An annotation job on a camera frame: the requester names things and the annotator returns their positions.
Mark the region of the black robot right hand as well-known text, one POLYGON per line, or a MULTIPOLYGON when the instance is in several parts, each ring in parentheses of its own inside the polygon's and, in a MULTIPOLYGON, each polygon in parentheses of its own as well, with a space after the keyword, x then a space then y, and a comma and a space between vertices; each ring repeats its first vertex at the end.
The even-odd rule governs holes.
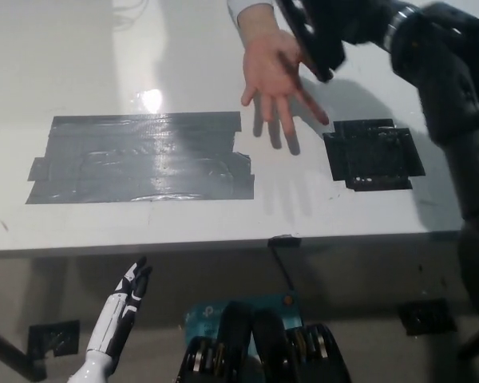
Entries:
POLYGON ((287 24, 305 58, 319 70, 337 69, 346 59, 343 44, 383 44, 401 5, 393 1, 280 1, 287 24))

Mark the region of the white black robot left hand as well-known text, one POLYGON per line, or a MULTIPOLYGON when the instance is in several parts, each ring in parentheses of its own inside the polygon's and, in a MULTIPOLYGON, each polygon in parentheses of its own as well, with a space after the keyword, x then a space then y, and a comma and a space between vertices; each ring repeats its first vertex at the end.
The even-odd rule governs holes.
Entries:
POLYGON ((146 294, 152 271, 146 263, 145 257, 138 259, 108 296, 93 329, 88 351, 105 353, 113 361, 120 358, 146 294))

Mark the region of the person bare hand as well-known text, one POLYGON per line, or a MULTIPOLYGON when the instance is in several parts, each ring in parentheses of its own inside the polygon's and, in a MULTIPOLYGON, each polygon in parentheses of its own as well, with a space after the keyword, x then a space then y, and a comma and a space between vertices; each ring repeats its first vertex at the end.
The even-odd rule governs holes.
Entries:
POLYGON ((247 106, 257 97, 263 121, 271 123, 278 117, 286 136, 295 134, 290 106, 292 98, 307 107, 319 123, 329 124, 327 113, 302 85, 299 67, 305 65, 311 72, 315 68, 296 39, 279 28, 245 28, 240 32, 245 43, 245 89, 241 103, 247 106))

